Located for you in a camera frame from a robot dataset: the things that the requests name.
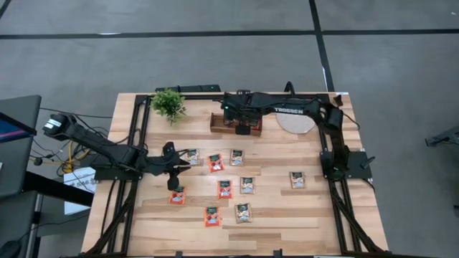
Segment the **wooden tabletop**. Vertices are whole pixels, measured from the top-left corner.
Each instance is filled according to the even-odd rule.
[[[109,138],[121,140],[128,135],[133,112],[134,93],[118,95]],[[343,96],[341,109],[354,118],[351,100]],[[260,137],[211,133],[211,113],[221,113],[218,102],[186,100],[186,114],[177,124],[169,126],[166,118],[151,111],[146,144],[152,156],[160,155],[166,141],[176,149],[198,148],[202,157],[223,155],[225,169],[215,173],[204,166],[193,167],[179,176],[187,187],[183,206],[168,204],[169,176],[146,174],[139,183],[133,215],[128,255],[272,255],[283,249],[284,255],[339,254],[335,221],[327,181],[322,176],[318,128],[303,135],[284,131],[275,114],[263,117]],[[344,118],[345,143],[352,150],[362,148],[355,124]],[[245,151],[245,166],[228,166],[230,150]],[[306,188],[292,189],[289,172],[302,171]],[[240,176],[254,176],[256,194],[240,194]],[[233,199],[217,198],[217,181],[232,180]],[[387,243],[373,190],[359,179],[349,179],[349,190],[357,221],[382,249]],[[111,181],[97,187],[82,251],[87,251],[100,236],[103,214]],[[113,217],[116,192],[113,191],[107,225]],[[252,223],[237,224],[235,204],[250,203]],[[204,207],[218,206],[222,226],[204,227]],[[352,250],[349,226],[345,219],[346,241]],[[123,224],[117,233],[115,250],[120,250]]]

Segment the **wooden tray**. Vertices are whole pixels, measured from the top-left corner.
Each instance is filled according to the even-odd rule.
[[[238,122],[234,122],[231,125],[225,125],[222,114],[210,115],[210,131],[213,133],[232,133],[236,134],[236,125],[239,125]],[[262,130],[262,120],[260,120],[260,129],[259,130],[250,130],[250,135],[260,136]]]

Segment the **green plant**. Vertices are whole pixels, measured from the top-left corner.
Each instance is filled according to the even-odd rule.
[[[185,97],[178,92],[166,88],[163,92],[157,92],[151,100],[151,107],[158,111],[158,115],[166,116],[171,125],[185,115]]]

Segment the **round white plate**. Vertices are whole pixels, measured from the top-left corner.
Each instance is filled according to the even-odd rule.
[[[277,113],[276,117],[281,128],[289,133],[307,133],[316,125],[314,120],[306,115]]]

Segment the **black robotic arm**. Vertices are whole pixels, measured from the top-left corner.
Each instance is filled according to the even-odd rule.
[[[170,178],[167,186],[170,191],[179,186],[177,177],[179,173],[189,169],[189,163],[180,159],[186,150],[177,152],[172,142],[166,143],[163,147],[162,156],[148,157],[148,150],[143,146],[114,143],[82,127],[71,114],[51,115],[43,130],[46,136],[56,140],[73,140],[104,156],[106,159],[102,162],[91,165],[96,171],[121,170],[131,174],[133,178],[141,178],[143,173],[151,173],[155,176],[168,173]]]
[[[333,146],[333,167],[340,171],[349,169],[350,151],[344,144],[342,132],[344,114],[331,103],[324,103],[318,98],[304,100],[286,97],[279,99],[267,93],[250,93],[249,91],[238,91],[236,95],[225,92],[220,102],[226,124],[234,120],[243,122],[261,119],[262,116],[269,113],[307,115],[316,122],[320,129],[330,135]],[[245,123],[237,126],[248,127]],[[249,128],[238,129],[236,129],[237,132],[250,132]]]

